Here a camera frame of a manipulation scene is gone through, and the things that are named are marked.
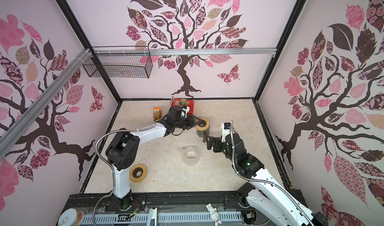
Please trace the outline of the grey glass pitcher wooden handle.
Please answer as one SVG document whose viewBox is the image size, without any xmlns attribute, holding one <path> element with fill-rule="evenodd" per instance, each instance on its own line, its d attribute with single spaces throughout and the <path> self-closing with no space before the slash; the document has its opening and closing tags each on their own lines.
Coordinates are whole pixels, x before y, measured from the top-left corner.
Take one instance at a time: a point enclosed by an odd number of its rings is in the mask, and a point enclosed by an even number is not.
<svg viewBox="0 0 384 226">
<path fill-rule="evenodd" d="M 210 127 L 200 127 L 200 126 L 196 126 L 196 129 L 197 129 L 197 135 L 203 139 L 203 143 L 206 143 L 207 142 L 207 136 L 209 134 L 209 131 L 210 131 Z"/>
</svg>

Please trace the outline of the wooden dripper ring stand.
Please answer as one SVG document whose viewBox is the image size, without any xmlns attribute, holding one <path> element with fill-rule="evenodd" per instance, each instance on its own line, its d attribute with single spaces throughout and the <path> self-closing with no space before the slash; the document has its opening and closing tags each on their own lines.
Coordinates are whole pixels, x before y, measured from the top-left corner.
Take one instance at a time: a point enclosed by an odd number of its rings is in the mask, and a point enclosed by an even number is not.
<svg viewBox="0 0 384 226">
<path fill-rule="evenodd" d="M 210 128 L 209 120 L 202 118 L 199 123 L 196 125 L 197 131 L 203 132 Z"/>
</svg>

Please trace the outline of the coffee filter paper box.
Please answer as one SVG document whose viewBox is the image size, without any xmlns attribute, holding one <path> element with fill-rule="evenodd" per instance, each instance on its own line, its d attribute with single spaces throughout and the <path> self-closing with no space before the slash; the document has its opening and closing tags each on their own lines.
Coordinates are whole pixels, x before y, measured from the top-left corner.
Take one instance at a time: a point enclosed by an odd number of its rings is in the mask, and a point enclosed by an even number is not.
<svg viewBox="0 0 384 226">
<path fill-rule="evenodd" d="M 162 118 L 162 116 L 163 116 L 163 114 L 162 114 L 162 108 L 161 107 L 153 108 L 153 121 L 154 122 L 160 120 Z"/>
</svg>

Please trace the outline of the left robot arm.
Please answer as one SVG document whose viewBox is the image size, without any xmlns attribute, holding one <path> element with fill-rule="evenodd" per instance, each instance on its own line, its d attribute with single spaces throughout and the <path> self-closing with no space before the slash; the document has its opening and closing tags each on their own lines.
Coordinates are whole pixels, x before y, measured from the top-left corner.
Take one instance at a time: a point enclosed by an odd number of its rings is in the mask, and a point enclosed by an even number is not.
<svg viewBox="0 0 384 226">
<path fill-rule="evenodd" d="M 205 122 L 194 115 L 189 115 L 189 107 L 172 106 L 168 113 L 152 126 L 129 131 L 125 128 L 116 131 L 106 149 L 107 162 L 112 167 L 113 190 L 111 201 L 120 210 L 127 210 L 133 199 L 130 187 L 130 167 L 136 159 L 139 146 L 157 138 L 173 134 L 176 129 L 190 130 Z"/>
</svg>

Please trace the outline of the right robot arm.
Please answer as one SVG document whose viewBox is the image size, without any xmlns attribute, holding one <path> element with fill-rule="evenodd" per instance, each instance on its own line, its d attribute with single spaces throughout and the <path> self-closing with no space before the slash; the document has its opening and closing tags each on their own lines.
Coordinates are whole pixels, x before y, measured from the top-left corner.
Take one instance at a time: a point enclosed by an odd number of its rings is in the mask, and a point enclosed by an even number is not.
<svg viewBox="0 0 384 226">
<path fill-rule="evenodd" d="M 236 175 L 247 181 L 237 190 L 242 207 L 254 208 L 277 226 L 328 225 L 323 213 L 314 213 L 299 202 L 277 182 L 258 158 L 247 152 L 238 134 L 205 138 L 207 149 L 223 153 L 231 160 Z"/>
</svg>

